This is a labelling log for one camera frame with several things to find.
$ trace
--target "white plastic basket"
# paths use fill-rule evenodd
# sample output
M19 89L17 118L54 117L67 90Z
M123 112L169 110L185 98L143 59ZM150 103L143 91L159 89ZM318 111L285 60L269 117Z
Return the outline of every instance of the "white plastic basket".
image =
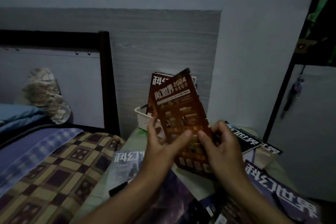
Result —
M152 118L151 116L146 114L146 108L147 108L148 104L145 104L143 106L137 107L134 109L134 111L137 113L138 116L138 127L147 131L147 126L149 123L149 120ZM155 124L155 128L157 127L161 127L161 121L157 120L156 124ZM161 130L161 132L158 134L159 137L164 137L164 132L163 132L163 128Z

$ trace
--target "person's right hand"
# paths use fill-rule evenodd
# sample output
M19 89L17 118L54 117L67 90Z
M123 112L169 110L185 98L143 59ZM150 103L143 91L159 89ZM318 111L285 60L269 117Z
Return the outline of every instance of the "person's right hand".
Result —
M237 137L222 120L213 125L211 130L213 133L221 134L221 144L218 147L203 131L198 132L198 138L207 152L217 179L226 190L246 184L248 178Z

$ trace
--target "dark wooden bed frame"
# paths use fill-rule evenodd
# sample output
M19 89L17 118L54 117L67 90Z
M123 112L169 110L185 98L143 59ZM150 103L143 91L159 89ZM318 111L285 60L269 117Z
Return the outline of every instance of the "dark wooden bed frame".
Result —
M0 46L44 48L65 51L95 51L100 53L101 88L103 92L104 128L65 123L64 127L81 128L91 133L105 132L120 136L116 90L112 66L110 34L0 30Z

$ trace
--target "forearm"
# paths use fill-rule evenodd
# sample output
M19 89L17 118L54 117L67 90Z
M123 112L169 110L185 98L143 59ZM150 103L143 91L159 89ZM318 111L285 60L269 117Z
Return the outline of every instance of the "forearm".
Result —
M242 177L228 189L232 198L241 205L256 223L292 224L292 222L256 190L247 177Z
M134 221L147 208L157 186L139 174L114 197L85 216L80 224L122 224Z

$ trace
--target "white headboard panel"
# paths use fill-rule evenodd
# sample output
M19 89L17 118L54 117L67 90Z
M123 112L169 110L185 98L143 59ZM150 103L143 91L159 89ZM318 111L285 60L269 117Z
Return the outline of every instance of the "white headboard panel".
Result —
M48 68L73 113L73 123L104 128L98 52L0 48L0 103L13 103L34 68Z

